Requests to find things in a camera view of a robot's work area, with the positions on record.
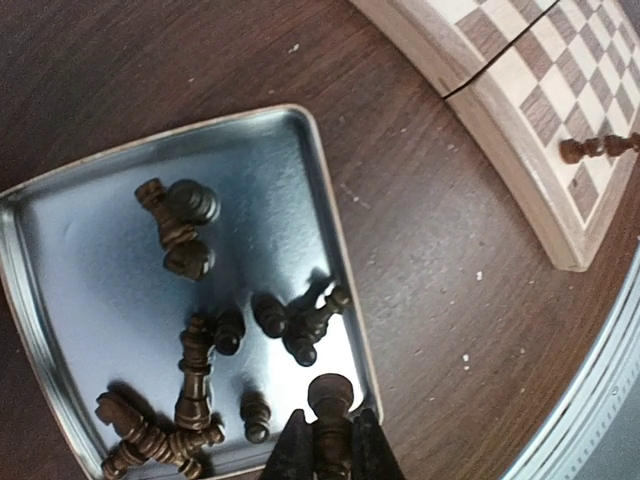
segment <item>wood grain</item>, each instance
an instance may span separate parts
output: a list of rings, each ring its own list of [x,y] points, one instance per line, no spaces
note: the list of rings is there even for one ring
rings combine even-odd
[[[308,107],[384,428],[407,478],[494,479],[508,467],[626,273],[640,234],[638,168],[591,270],[561,272],[437,93],[346,1],[0,0],[0,9],[2,189],[169,127],[284,101]],[[82,479],[4,299],[0,338],[0,451],[11,452],[0,478]]]

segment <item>silver tin tray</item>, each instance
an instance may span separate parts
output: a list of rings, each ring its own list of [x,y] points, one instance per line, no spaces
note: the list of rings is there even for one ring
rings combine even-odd
[[[162,267],[151,215],[133,192],[159,177],[195,179],[217,193],[218,221],[200,229],[216,265],[198,283]],[[33,370],[69,446],[89,478],[118,442],[93,411],[108,386],[128,385],[173,418],[182,385],[178,336],[196,310],[237,304],[247,334],[234,357],[215,356],[213,409],[227,439],[205,453],[217,478],[264,465],[307,386],[335,372],[351,380],[354,410],[381,415],[357,295],[315,121],[284,105],[231,115],[80,160],[0,196],[2,282]],[[298,366],[256,325],[250,299],[289,302],[324,280],[348,286],[354,308],[332,318],[318,361]],[[247,387],[270,403],[272,436],[244,439],[239,399]],[[130,479],[175,476],[147,464]]]

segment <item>metal edge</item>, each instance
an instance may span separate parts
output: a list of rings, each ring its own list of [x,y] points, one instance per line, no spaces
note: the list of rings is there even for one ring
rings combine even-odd
[[[621,338],[614,345],[616,347],[612,349],[614,354],[620,346],[628,346],[634,341],[636,343],[640,342],[640,315],[634,315],[634,313],[637,312],[638,299],[636,299],[635,304],[628,303],[632,294],[637,294],[635,296],[640,295],[640,292],[636,292],[636,290],[640,290],[640,248],[636,251],[625,281],[620,288],[618,297],[615,300],[607,320],[602,326],[598,337],[594,341],[594,344],[585,357],[580,369],[542,426],[525,446],[518,458],[516,458],[513,464],[509,467],[507,472],[500,477],[501,480],[530,480],[531,478],[534,478],[532,475],[536,475],[535,478],[538,478],[537,475],[541,474],[540,469],[543,468],[549,457],[545,456],[543,462],[536,467],[536,456],[539,455],[540,449],[547,442],[555,442],[553,450],[556,450],[556,448],[560,446],[561,442],[565,440],[565,435],[568,433],[568,430],[566,432],[562,431],[559,433],[556,431],[560,422],[567,422],[571,418],[577,419],[580,417],[581,413],[583,413],[584,406],[589,399],[594,396],[599,396],[597,402],[598,406],[602,406],[606,403],[606,396],[603,395],[603,392],[605,391],[604,385],[610,383],[609,381],[614,377],[617,378],[620,376],[619,367],[621,364],[631,363],[625,362],[625,357],[628,357],[628,355],[620,355],[617,359],[617,363],[615,365],[610,365],[610,362],[615,355],[602,355],[603,351],[609,344],[612,334],[616,329],[620,328],[625,331],[628,329],[629,332],[623,332]],[[620,321],[621,317],[627,313],[627,309],[632,310],[632,313],[629,314],[630,318],[628,319],[628,322],[626,322],[624,326],[620,327],[620,324],[623,323]],[[593,388],[587,388],[587,384],[591,377],[600,377],[600,375],[602,375],[602,378],[600,378],[597,383],[597,392],[592,392]],[[587,421],[584,420],[581,426],[584,426],[586,423]],[[568,458],[568,455],[565,456],[567,458],[563,458],[562,455],[560,458],[557,458],[553,462],[554,465],[559,464],[562,460],[572,460],[571,458]]]
[[[318,124],[315,118],[306,108],[296,104],[288,104],[288,105],[284,105],[283,107],[287,108],[290,112],[295,112],[304,118],[304,120],[307,122],[309,126],[313,144],[316,148],[316,153],[318,156],[318,164],[320,167],[320,173],[322,175],[322,180],[326,188],[326,197],[328,201],[328,207],[333,219],[333,227],[335,229],[336,237],[338,241],[338,249],[339,249],[342,263],[344,264],[346,280],[349,284],[349,289],[351,291],[351,296],[353,299],[353,307],[356,313],[356,319],[358,321],[358,329],[361,332],[360,347],[362,350],[361,353],[364,356],[365,363],[366,363],[365,364],[365,368],[367,369],[366,380],[369,386],[371,387],[371,396],[373,396],[373,399],[367,399],[365,397],[364,402],[366,403],[367,401],[370,401],[373,403],[372,406],[374,407],[375,412],[378,416],[378,421],[380,422],[380,424],[382,424],[384,420],[384,410],[382,408],[380,388],[378,386],[378,381],[375,374],[375,367],[374,367],[373,358],[371,355],[371,348],[369,346],[369,338],[367,336],[367,328],[364,322],[364,317],[362,315],[362,309],[360,307],[360,299],[358,297],[357,289],[355,288],[356,286],[355,279],[353,276],[353,270],[351,268],[351,261],[349,260],[349,255],[347,252],[347,245],[344,237],[344,231],[342,229],[342,223],[340,222],[338,204],[335,199],[333,184],[331,181],[331,176],[329,174],[329,168],[327,166],[326,156],[322,146],[322,140],[320,138],[320,130],[318,128]]]
[[[42,322],[39,321],[37,314],[40,300],[37,295],[32,295],[31,301],[26,301],[21,295],[24,287],[20,284],[31,284],[33,277],[31,268],[23,262],[20,252],[15,252],[11,247],[12,241],[19,246],[22,243],[19,238],[19,231],[16,228],[15,215],[4,207],[0,209],[0,233],[0,260],[3,266],[0,268],[0,280],[2,281],[16,330],[23,346],[25,346],[25,354],[31,364],[31,369],[49,406],[49,410],[80,468],[89,478],[102,478],[100,464],[106,454],[106,447],[99,441],[97,435],[93,437],[90,435],[92,428],[83,419],[85,412],[77,408],[77,394],[71,376],[64,363],[59,365],[56,362],[56,357],[60,358],[62,355],[59,353],[60,349],[55,339],[49,340],[50,344],[53,342],[49,349],[51,352],[48,358],[49,361],[46,362],[44,358],[37,358],[43,355],[42,349],[38,345],[40,343],[38,336],[45,337]],[[10,267],[10,271],[16,280],[9,279],[6,266]],[[18,320],[19,318],[31,318],[32,320],[28,323],[23,323]],[[43,364],[46,365],[47,363],[55,365],[58,378],[55,378],[50,369],[42,367]],[[63,394],[63,386],[70,395],[69,393]],[[78,419],[83,423],[82,429],[77,428]]]
[[[59,173],[63,173],[67,170],[72,170],[81,165],[85,165],[89,163],[93,164],[99,161],[104,161],[105,158],[108,158],[113,154],[117,154],[119,152],[131,149],[131,148],[139,147],[147,143],[151,143],[151,142],[154,142],[163,138],[171,137],[174,135],[186,133],[192,130],[197,130],[199,128],[205,128],[205,127],[210,127],[217,124],[227,123],[234,120],[240,120],[240,119],[246,118],[247,116],[259,116],[263,114],[277,113],[277,112],[282,112],[282,113],[289,112],[289,113],[293,113],[298,116],[301,116],[305,120],[309,128],[309,133],[311,134],[311,140],[313,142],[314,148],[316,149],[316,154],[318,157],[318,167],[320,169],[322,180],[324,182],[324,186],[326,189],[327,204],[329,207],[329,213],[331,214],[331,217],[332,217],[333,228],[335,229],[335,233],[336,233],[336,239],[337,239],[337,244],[339,249],[338,253],[340,254],[342,263],[344,265],[345,276],[346,276],[347,283],[349,284],[349,290],[352,295],[353,306],[356,313],[356,319],[358,322],[358,328],[359,328],[359,331],[361,332],[360,342],[359,342],[360,349],[365,360],[363,363],[366,369],[366,372],[365,372],[366,381],[371,389],[370,396],[373,397],[370,399],[367,399],[365,397],[364,402],[366,403],[367,401],[369,401],[373,404],[372,406],[374,407],[378,415],[379,422],[382,424],[384,419],[384,410],[382,408],[380,389],[379,389],[378,382],[375,375],[375,367],[374,367],[373,359],[371,356],[368,336],[366,334],[366,326],[364,323],[364,318],[362,315],[362,310],[360,307],[357,290],[355,288],[355,280],[353,276],[351,262],[347,254],[347,246],[344,238],[342,224],[340,222],[340,216],[338,212],[337,203],[335,200],[333,185],[331,182],[331,177],[329,175],[329,170],[326,162],[326,157],[324,154],[324,149],[322,147],[322,140],[320,138],[320,132],[318,129],[317,122],[313,117],[313,115],[306,108],[293,103],[281,104],[281,105],[276,105],[271,107],[258,108],[258,109],[254,109],[246,112],[234,113],[234,114],[217,117],[210,120],[203,120],[201,122],[196,122],[190,125],[185,125],[182,127],[178,127],[178,128],[174,128],[174,129],[160,132],[157,134],[153,134],[153,135],[144,137],[142,139],[134,140],[132,142],[128,142],[123,145],[119,145],[119,146],[89,155],[87,157],[83,157],[67,165],[63,165],[59,168],[46,172],[42,175],[31,178],[25,182],[22,182],[0,193],[0,202],[6,201],[12,195],[20,192],[21,190],[27,187],[30,187],[34,184],[37,184],[43,180],[47,180],[48,178],[55,176]],[[9,246],[9,242],[6,241],[9,238],[9,235],[7,234],[8,233],[7,229],[5,228],[8,224],[10,224],[14,229],[15,234],[13,238],[16,240],[16,242],[19,241],[17,236],[17,231],[15,231],[14,216],[10,215],[10,218],[7,218],[8,215],[9,215],[9,212],[7,211],[7,209],[3,208],[2,205],[0,205],[0,233],[2,233],[2,239],[0,240],[0,280],[2,281],[2,286],[7,297],[7,301],[9,304],[9,308],[11,310],[14,324],[16,325],[16,329],[20,335],[20,339],[23,345],[30,345],[30,340],[34,341],[34,339],[30,337],[30,334],[23,328],[22,323],[19,321],[19,318],[22,317],[19,312],[22,309],[20,308],[19,305],[14,303],[14,299],[19,298],[18,293],[20,291],[20,287],[18,285],[14,285],[13,284],[14,282],[11,282],[9,280],[7,275],[7,270],[6,270],[6,266],[10,265],[12,267],[12,271],[14,273],[17,272],[14,258],[12,256],[11,247]],[[34,309],[35,311],[35,308],[36,308],[35,302],[30,306],[30,308]],[[51,413],[53,414],[53,417],[56,419],[56,422],[58,423],[58,426],[60,428],[60,431],[63,434],[63,437],[65,438],[65,441],[69,445],[69,449],[71,450],[73,455],[76,457],[78,464],[80,465],[83,472],[88,478],[101,478],[102,472],[100,470],[95,471],[94,469],[91,469],[90,466],[100,465],[103,456],[101,456],[99,452],[97,452],[97,450],[92,451],[91,449],[88,448],[88,445],[95,445],[96,443],[100,444],[100,442],[92,441],[91,438],[86,434],[86,431],[82,431],[78,435],[79,432],[74,428],[74,425],[73,425],[74,422],[70,421],[70,413],[68,409],[72,407],[69,405],[65,408],[65,412],[59,411],[58,407],[53,404],[53,399],[49,396],[48,392],[50,390],[53,390],[56,392],[56,396],[60,397],[59,386],[57,386],[55,380],[48,378],[48,376],[45,376],[44,372],[42,372],[40,368],[37,368],[37,365],[36,365],[37,362],[33,355],[34,352],[32,352],[31,349],[28,349],[28,348],[25,348],[25,351],[26,351],[29,363],[31,364],[31,368],[34,372],[34,375],[40,385],[40,389],[44,394],[44,397],[47,401],[49,409],[51,410]],[[74,442],[71,438],[71,433],[74,433],[75,435],[82,437],[82,441]],[[213,476],[210,478],[222,480],[222,479],[230,478],[236,475],[258,471],[262,469],[263,466],[264,465],[258,466],[258,467],[252,467],[249,469],[234,472],[232,474],[228,474],[228,475],[225,474],[222,476]]]

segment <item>chessboard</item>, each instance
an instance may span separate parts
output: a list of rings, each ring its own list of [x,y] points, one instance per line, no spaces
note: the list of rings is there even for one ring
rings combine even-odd
[[[555,1],[351,0],[442,96],[485,68]]]
[[[569,165],[561,140],[638,130],[640,46],[613,0],[560,0],[448,101],[483,148],[552,262],[583,271],[616,212],[634,164]]]
[[[635,159],[571,165],[559,143],[640,126],[640,41],[617,0],[352,1],[451,105],[552,263],[586,270]]]

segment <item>dark brown chess piece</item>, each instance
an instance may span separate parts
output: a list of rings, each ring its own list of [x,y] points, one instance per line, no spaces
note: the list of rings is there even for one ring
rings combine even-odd
[[[205,319],[193,315],[187,329],[180,334],[180,342],[183,356],[178,367],[184,372],[184,385],[176,403],[175,422],[187,430],[204,430],[211,420],[206,380],[211,373],[209,353],[213,347]]]
[[[318,354],[314,345],[327,334],[329,319],[344,312],[349,305],[351,298],[338,286],[325,297],[324,306],[302,312],[290,321],[283,342],[299,365],[309,367],[316,362]]]
[[[181,189],[177,190],[174,197],[178,200],[184,199],[185,195]],[[191,280],[200,280],[213,266],[213,254],[205,244],[197,240],[198,233],[193,223],[176,215],[174,211],[176,207],[172,209],[162,182],[153,178],[143,183],[136,189],[135,196],[138,202],[153,215],[158,225],[160,245],[167,252],[164,267],[177,275]],[[199,203],[196,202],[195,211],[191,212],[192,216],[189,218],[202,220],[203,216],[209,215],[209,213],[202,213],[203,205],[208,205],[205,200],[200,199]],[[188,209],[182,205],[178,210],[184,213]]]
[[[106,480],[118,480],[125,476],[129,467],[139,467],[148,460],[131,443],[122,440],[118,447],[102,462],[102,473]]]
[[[169,208],[181,220],[204,225],[215,218],[219,203],[213,191],[194,180],[178,180],[167,192]]]
[[[105,425],[113,425],[118,436],[133,445],[142,457],[175,465],[178,471],[189,479],[200,476],[202,467],[198,462],[175,455],[169,446],[167,435],[157,426],[149,424],[142,414],[120,395],[106,392],[100,395],[97,401],[98,418]]]
[[[244,436],[251,443],[264,443],[269,438],[271,409],[260,392],[246,392],[240,401],[240,417],[244,421]]]
[[[318,417],[312,425],[318,480],[347,480],[352,424],[346,417],[353,404],[353,386],[342,375],[321,375],[309,385],[308,402]]]
[[[221,355],[235,355],[245,334],[244,317],[238,309],[231,309],[219,315],[212,327],[213,345]]]
[[[640,152],[640,134],[632,133],[628,138],[605,135],[603,139],[589,138],[584,142],[574,139],[560,142],[560,155],[566,163],[570,164],[580,162],[585,156],[598,157],[606,154],[609,157],[619,157],[630,149],[636,153]]]
[[[284,305],[273,295],[260,295],[253,302],[253,316],[269,338],[281,338],[289,318]]]
[[[171,433],[168,437],[171,451],[184,458],[193,456],[200,448],[205,445],[219,444],[224,441],[224,433],[222,426],[215,420],[211,420],[211,424],[204,430],[178,430]]]

